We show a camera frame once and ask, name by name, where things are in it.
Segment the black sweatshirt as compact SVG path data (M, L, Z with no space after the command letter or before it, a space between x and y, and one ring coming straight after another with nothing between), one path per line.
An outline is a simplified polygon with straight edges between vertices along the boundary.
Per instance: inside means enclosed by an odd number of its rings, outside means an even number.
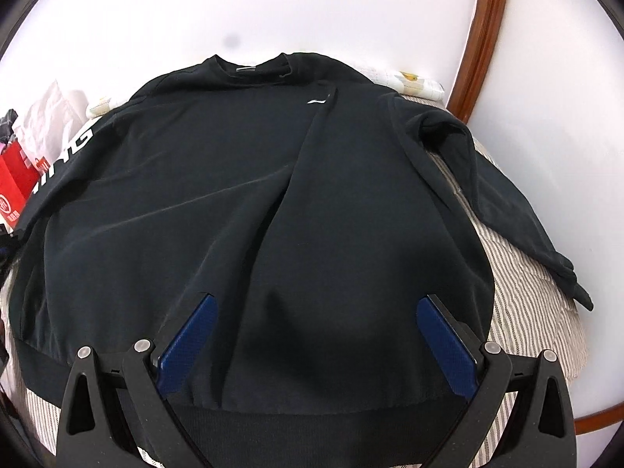
M416 325L437 295L478 336L494 280L473 221L590 304L523 194L447 112L346 64L219 57L148 82L38 185L9 321L23 379L59 404L75 353L218 307L172 399L347 414L447 394Z

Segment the striped quilted mattress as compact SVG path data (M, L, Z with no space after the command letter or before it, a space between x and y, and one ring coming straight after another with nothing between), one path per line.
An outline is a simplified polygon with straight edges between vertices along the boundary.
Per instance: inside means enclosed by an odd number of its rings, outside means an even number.
M574 377L586 359L578 308L590 304L568 298L545 267L486 224L474 220L473 227L494 280L490 328L484 336L473 332L521 355L534 355L544 344L552 344L564 353L565 374ZM23 244L24 236L2 289L2 316L16 378L13 398L44 461L55 465L61 402L46 401L25 383L9 321ZM446 395L413 407L347 414L242 414L183 406L174 402L174 394L166 399L216 467L392 467L424 459L459 415L461 398L444 382Z

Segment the red paper shopping bag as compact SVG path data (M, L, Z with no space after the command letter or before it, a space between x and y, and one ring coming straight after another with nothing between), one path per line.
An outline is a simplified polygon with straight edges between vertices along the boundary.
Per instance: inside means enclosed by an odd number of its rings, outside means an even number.
M4 149L0 167L1 216L14 229L40 173L16 140Z

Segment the white Miniso shopping bag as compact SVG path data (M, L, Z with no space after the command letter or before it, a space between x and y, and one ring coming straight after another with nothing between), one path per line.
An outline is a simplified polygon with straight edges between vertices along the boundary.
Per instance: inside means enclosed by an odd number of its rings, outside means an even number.
M40 172L48 170L83 128L88 100L83 91L64 89L57 82L19 114L14 132L30 162Z

